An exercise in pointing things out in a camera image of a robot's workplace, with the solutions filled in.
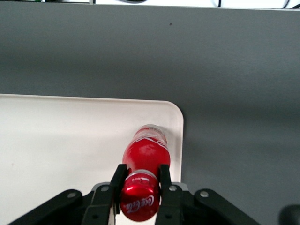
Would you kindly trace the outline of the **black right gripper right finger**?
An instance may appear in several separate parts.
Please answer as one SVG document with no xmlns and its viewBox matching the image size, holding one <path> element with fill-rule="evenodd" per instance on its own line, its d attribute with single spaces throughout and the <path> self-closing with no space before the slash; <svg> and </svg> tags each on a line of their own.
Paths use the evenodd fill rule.
<svg viewBox="0 0 300 225">
<path fill-rule="evenodd" d="M 161 165 L 161 204 L 156 225 L 257 225 L 246 213 L 211 189 L 191 194 L 184 183 L 172 183 L 168 165 Z"/>
</svg>

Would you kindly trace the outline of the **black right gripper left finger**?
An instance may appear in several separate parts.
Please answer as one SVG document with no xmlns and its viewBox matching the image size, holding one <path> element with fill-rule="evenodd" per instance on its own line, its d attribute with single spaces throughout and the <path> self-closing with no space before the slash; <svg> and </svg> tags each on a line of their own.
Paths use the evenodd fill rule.
<svg viewBox="0 0 300 225">
<path fill-rule="evenodd" d="M 12 221 L 11 225 L 114 225 L 127 166 L 119 164 L 110 182 L 83 195 L 68 189 Z"/>
</svg>

